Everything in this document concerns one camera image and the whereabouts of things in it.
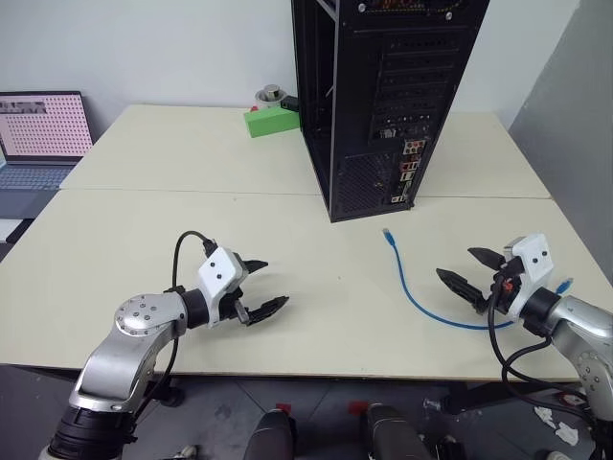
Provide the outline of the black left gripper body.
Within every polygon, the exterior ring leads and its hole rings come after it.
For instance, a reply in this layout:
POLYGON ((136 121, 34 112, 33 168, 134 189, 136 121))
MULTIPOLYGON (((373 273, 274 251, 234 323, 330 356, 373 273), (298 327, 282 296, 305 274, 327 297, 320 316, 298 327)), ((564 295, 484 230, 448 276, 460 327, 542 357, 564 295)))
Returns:
POLYGON ((240 285, 248 277, 249 271, 245 262, 238 253, 234 253, 235 259, 238 261, 240 270, 235 280, 228 287, 226 294, 219 302, 219 319, 221 321, 237 319, 241 324, 246 325, 249 321, 249 314, 246 307, 241 303, 243 291, 240 285))

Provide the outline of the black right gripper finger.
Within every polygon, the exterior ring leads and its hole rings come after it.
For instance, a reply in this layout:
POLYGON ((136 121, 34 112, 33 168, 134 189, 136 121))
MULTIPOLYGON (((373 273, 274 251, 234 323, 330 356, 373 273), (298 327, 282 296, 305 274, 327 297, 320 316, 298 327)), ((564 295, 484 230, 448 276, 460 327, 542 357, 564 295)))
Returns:
POLYGON ((436 273, 440 280, 456 295, 467 301, 478 314, 485 314, 488 309, 488 299, 483 292, 471 285, 466 278, 459 274, 437 268, 436 273))
POLYGON ((488 248, 470 247, 467 251, 482 265, 494 271, 499 271, 506 263, 504 255, 488 248))

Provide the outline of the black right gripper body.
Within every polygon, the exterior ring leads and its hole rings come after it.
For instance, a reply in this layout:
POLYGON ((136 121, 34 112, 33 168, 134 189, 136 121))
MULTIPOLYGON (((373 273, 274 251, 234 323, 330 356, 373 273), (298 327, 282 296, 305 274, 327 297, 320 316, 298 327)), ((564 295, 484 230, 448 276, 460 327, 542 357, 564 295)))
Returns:
POLYGON ((503 263, 494 273, 488 307, 502 314, 508 314, 511 303, 516 298, 522 282, 520 275, 524 273, 524 265, 517 256, 503 263))

